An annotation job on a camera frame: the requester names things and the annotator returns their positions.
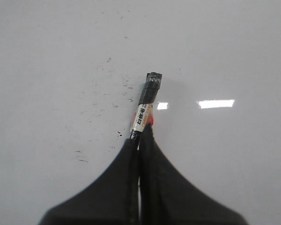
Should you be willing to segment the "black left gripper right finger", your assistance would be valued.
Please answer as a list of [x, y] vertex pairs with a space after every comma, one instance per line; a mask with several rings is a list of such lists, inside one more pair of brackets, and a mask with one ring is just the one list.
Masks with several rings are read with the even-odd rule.
[[167, 159], [147, 124], [140, 137], [143, 225], [245, 225], [236, 211], [204, 194]]

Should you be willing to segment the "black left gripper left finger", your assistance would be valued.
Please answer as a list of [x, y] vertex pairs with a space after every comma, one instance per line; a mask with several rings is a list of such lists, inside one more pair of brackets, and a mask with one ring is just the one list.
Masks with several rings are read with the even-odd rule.
[[126, 139], [108, 168], [88, 187], [49, 209], [41, 225], [137, 225], [139, 152]]

